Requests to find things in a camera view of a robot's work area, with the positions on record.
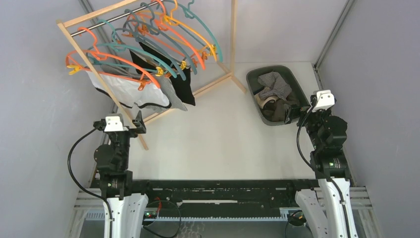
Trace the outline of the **white underwear black trim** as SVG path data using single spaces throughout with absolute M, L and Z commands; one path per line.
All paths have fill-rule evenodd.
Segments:
M 115 98 L 121 105 L 132 108 L 156 106 L 168 109 L 172 106 L 168 96 L 146 76 L 125 71 L 103 70 L 99 72 Z

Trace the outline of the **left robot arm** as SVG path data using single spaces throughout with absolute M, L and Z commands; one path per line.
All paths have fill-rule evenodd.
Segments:
M 146 133 L 146 127 L 141 112 L 132 122 L 134 128 L 129 128 L 122 114 L 110 114 L 93 123 L 110 140 L 110 144 L 100 145 L 94 152 L 101 199 L 105 214 L 110 216 L 105 223 L 106 238 L 140 237 L 145 208 L 155 200 L 154 192 L 147 188 L 133 192 L 133 173 L 128 169 L 130 140 Z

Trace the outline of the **orange clip hanger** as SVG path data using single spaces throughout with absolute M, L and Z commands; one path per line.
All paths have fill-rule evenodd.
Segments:
M 98 47 L 97 47 L 97 37 L 96 35 L 91 31 L 88 30 L 87 28 L 81 27 L 79 28 L 79 30 L 87 30 L 87 32 L 93 37 L 93 46 L 91 50 L 81 50 L 81 52 L 84 54 L 84 56 L 88 59 L 88 62 L 92 65 L 108 65 L 108 66 L 113 66 L 113 67 L 117 67 L 119 69 L 128 69 L 128 68 L 134 68 L 137 69 L 141 72 L 140 76 L 128 76 L 125 77 L 126 80 L 130 80 L 130 81 L 134 81 L 139 83 L 139 88 L 138 90 L 141 91 L 144 89 L 144 87 L 147 84 L 151 84 L 153 83 L 157 88 L 160 88 L 160 84 L 158 83 L 158 81 L 155 79 L 154 76 L 152 76 L 152 74 L 149 72 L 148 69 L 142 68 L 136 64 L 134 64 L 133 62 L 130 62 L 126 59 L 123 59 L 121 57 L 109 54 L 109 53 L 104 53 L 104 52 L 100 52 Z M 85 70 L 85 71 L 92 71 L 92 67 L 83 67 L 78 61 L 76 61 L 72 55 L 77 53 L 76 50 L 71 51 L 67 54 L 66 58 L 65 58 L 65 63 L 66 66 L 68 68 L 72 68 L 73 70 L 71 72 L 69 72 L 69 75 L 73 75 L 75 73 L 77 73 L 78 71 L 81 70 Z

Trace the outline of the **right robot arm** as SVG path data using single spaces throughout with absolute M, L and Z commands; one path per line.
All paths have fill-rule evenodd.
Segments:
M 288 223 L 306 224 L 315 238 L 356 238 L 351 201 L 351 174 L 344 155 L 347 122 L 332 115 L 331 110 L 311 112 L 310 107 L 285 107 L 285 124 L 298 120 L 298 132 L 306 129 L 314 150 L 304 162 L 314 171 L 324 196 L 322 208 L 314 189 L 294 187 L 286 192 L 287 202 L 300 209 Z

